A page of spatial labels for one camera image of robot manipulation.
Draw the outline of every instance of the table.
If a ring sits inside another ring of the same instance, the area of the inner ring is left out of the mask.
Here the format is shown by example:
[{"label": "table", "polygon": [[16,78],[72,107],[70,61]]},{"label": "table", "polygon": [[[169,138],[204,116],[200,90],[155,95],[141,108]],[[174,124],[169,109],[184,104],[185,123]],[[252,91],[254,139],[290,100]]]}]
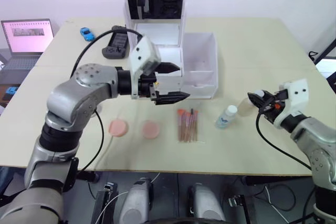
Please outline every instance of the table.
[{"label": "table", "polygon": [[[37,65],[29,73],[0,117],[0,165],[26,166],[40,133],[51,90],[69,78],[77,56],[87,44],[79,28],[90,27],[96,35],[119,18],[76,18],[68,20],[55,36]],[[247,175],[310,175],[310,172],[267,145],[255,129],[256,112],[237,116],[225,130],[214,122],[230,104],[239,104],[248,91],[278,90],[284,81],[307,78],[310,101],[305,111],[329,126],[336,125],[336,99],[327,81],[317,71],[290,32],[276,19],[269,18],[192,18],[186,31],[213,31],[218,42],[219,88],[214,99],[186,100],[155,106],[149,100],[129,96],[102,102],[101,118],[105,128],[102,154],[91,164],[96,170],[138,170]],[[109,36],[98,41],[81,63],[95,62],[127,67],[126,60],[108,60],[101,54]],[[179,143],[176,110],[200,111],[198,139],[201,143]],[[129,124],[129,132],[111,140],[108,126],[115,118]],[[161,126],[158,138],[146,140],[140,134],[145,120]],[[285,130],[277,130],[266,120],[260,129],[274,144],[308,162]],[[83,167],[95,154],[101,138],[98,119],[85,128],[77,153]]]}]

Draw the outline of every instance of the bottle label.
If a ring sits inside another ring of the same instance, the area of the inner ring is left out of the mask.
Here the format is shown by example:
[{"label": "bottle label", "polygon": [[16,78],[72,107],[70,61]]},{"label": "bottle label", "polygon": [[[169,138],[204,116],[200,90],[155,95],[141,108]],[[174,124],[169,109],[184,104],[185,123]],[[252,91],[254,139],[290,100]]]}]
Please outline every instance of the bottle label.
[{"label": "bottle label", "polygon": [[218,128],[225,128],[229,124],[229,121],[222,118],[221,116],[218,118],[216,125]]}]

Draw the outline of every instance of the bundle of makeup brushes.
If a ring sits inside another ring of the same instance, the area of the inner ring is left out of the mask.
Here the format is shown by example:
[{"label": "bundle of makeup brushes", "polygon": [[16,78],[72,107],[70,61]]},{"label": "bundle of makeup brushes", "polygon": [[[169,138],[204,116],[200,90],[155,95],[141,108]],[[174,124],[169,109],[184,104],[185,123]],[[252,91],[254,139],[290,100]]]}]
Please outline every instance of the bundle of makeup brushes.
[{"label": "bundle of makeup brushes", "polygon": [[177,110],[178,114],[178,139],[180,142],[197,141],[197,116],[198,111],[191,109],[190,112],[183,109]]}]

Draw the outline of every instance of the remote control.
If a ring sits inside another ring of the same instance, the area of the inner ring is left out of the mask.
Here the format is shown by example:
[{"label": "remote control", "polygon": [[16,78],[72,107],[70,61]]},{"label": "remote control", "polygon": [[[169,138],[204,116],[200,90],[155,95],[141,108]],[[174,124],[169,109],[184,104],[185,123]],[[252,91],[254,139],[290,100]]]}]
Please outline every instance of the remote control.
[{"label": "remote control", "polygon": [[[115,28],[124,28],[122,26],[113,26]],[[126,55],[126,48],[128,44],[128,36],[126,31],[113,33],[107,47],[103,48],[101,52],[105,58],[108,59],[122,59]]]}]

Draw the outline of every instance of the white storage box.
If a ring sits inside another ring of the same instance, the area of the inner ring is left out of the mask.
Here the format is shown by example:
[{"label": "white storage box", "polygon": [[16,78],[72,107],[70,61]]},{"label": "white storage box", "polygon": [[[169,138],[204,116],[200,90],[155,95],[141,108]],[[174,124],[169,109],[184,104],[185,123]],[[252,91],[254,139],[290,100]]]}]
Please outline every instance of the white storage box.
[{"label": "white storage box", "polygon": [[[161,61],[172,62],[180,70],[157,74],[160,93],[180,91],[182,84],[182,38],[185,0],[125,0],[124,15],[127,28],[146,35],[158,47]],[[128,33],[131,50],[137,37]]]},{"label": "white storage box", "polygon": [[[127,28],[146,35],[158,47],[161,61],[180,67],[156,74],[160,94],[184,91],[190,98],[212,98],[218,88],[217,45],[212,33],[184,34],[185,0],[125,0]],[[137,44],[128,33],[131,50]]]},{"label": "white storage box", "polygon": [[209,99],[218,89],[217,42],[213,33],[185,33],[181,91]]}]

